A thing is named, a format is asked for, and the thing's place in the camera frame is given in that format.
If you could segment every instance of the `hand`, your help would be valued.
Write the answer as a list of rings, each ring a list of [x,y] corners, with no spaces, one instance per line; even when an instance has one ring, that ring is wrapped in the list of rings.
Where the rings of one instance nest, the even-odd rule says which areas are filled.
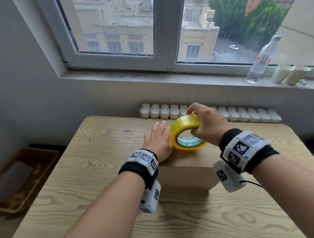
[[[144,134],[144,144],[142,149],[153,151],[157,157],[158,162],[164,161],[171,155],[173,146],[170,141],[170,128],[165,128],[165,121],[159,125],[155,123],[153,130],[148,138],[147,133]]]
[[[200,127],[192,129],[191,134],[216,146],[224,133],[234,128],[219,111],[196,102],[189,106],[187,114],[197,114],[201,121]]]

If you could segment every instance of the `yellow packing tape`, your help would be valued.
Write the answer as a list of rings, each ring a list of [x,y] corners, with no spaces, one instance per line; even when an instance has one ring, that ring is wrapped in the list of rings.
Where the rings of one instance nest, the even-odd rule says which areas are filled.
[[[170,126],[171,144],[178,149],[193,150],[204,147],[207,142],[195,137],[184,137],[180,134],[183,131],[196,129],[200,125],[197,115],[186,115],[176,119]]]

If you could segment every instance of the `bottle cap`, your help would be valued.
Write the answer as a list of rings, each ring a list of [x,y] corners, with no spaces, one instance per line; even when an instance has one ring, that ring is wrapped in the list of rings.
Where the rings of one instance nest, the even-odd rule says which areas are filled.
[[[272,41],[280,41],[280,39],[281,39],[281,35],[274,35],[272,37]]]

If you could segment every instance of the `brown storage basket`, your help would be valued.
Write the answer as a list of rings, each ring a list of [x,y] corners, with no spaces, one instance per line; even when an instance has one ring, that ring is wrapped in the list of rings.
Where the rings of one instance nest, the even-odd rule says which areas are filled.
[[[17,213],[31,200],[32,192],[40,183],[45,173],[57,158],[59,152],[56,150],[23,148],[21,149],[0,171],[5,173],[15,162],[21,161],[34,169],[33,174],[25,181],[22,187],[11,198],[10,203],[0,203],[0,212]]]

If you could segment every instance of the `forearm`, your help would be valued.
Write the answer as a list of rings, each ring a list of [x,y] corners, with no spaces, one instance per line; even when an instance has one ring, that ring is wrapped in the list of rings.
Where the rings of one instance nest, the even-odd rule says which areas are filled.
[[[282,155],[257,165],[252,175],[307,237],[314,237],[314,173]]]
[[[125,171],[79,218],[65,238],[129,238],[132,235],[145,183]]]

